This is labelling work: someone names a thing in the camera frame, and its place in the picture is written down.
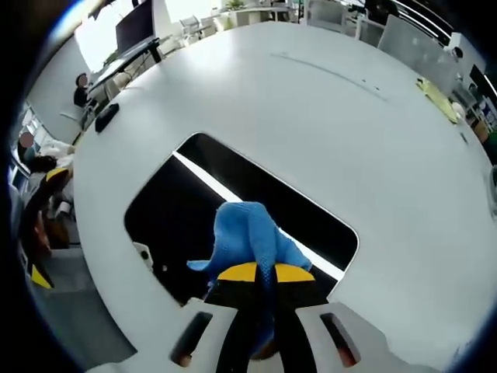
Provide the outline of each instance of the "rectangular cutout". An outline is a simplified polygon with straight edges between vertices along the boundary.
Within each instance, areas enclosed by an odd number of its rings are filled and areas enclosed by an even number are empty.
[[[195,315],[175,345],[171,353],[171,361],[184,368],[189,365],[192,352],[195,351],[203,332],[205,332],[211,320],[212,315],[210,313],[199,312]]]
[[[186,261],[210,258],[214,217],[226,200],[264,204],[319,269],[327,294],[357,250],[356,233],[337,217],[219,141],[194,134],[150,178],[124,218],[131,240],[150,249],[154,275],[182,304],[205,295],[207,276]]]
[[[360,361],[359,351],[342,324],[332,313],[326,313],[320,317],[339,352],[343,366],[350,368],[356,365]]]

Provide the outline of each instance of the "computer monitor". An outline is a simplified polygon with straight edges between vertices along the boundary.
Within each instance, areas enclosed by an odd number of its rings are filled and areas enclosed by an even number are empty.
[[[152,0],[146,0],[116,26],[117,52],[123,54],[143,39],[154,36]]]

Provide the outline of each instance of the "blue fuzzy fabric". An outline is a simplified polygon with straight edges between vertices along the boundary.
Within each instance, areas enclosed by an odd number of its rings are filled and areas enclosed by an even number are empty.
[[[224,203],[214,219],[214,251],[210,260],[190,260],[192,270],[205,271],[213,284],[226,269],[243,263],[257,262],[262,285],[269,291],[272,268],[285,263],[311,269],[311,261],[302,254],[294,241],[285,237],[264,205],[257,202]],[[261,321],[252,353],[273,338],[272,310]]]

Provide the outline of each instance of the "yellow stripe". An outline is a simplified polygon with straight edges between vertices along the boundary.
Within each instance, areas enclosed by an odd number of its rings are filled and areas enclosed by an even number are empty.
[[[33,269],[31,270],[31,280],[33,280],[35,284],[39,284],[46,289],[52,288],[50,284],[48,284],[48,281],[43,278],[40,272],[38,272],[38,269],[35,267],[35,265],[33,265]]]
[[[51,177],[57,175],[58,173],[62,173],[63,171],[67,171],[67,170],[68,169],[52,169],[45,176],[45,180],[48,181],[48,180],[50,180]]]
[[[276,277],[278,282],[298,282],[314,281],[314,276],[300,267],[290,266],[288,264],[278,263],[276,265]]]
[[[228,268],[225,272],[220,274],[217,279],[228,281],[254,282],[256,268],[256,262],[240,264],[239,266]]]

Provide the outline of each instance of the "white wall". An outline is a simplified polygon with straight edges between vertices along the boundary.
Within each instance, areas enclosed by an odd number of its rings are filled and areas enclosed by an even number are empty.
[[[468,87],[473,81],[470,78],[471,69],[476,65],[482,73],[485,73],[487,62],[476,50],[473,44],[461,33],[452,33],[449,47],[459,47],[463,51],[463,58],[459,61],[461,72],[463,73],[463,85]]]
[[[48,62],[27,96],[45,128],[57,140],[67,143],[75,140],[81,128],[61,113],[75,108],[75,80],[82,72],[89,73],[89,67],[73,36]]]

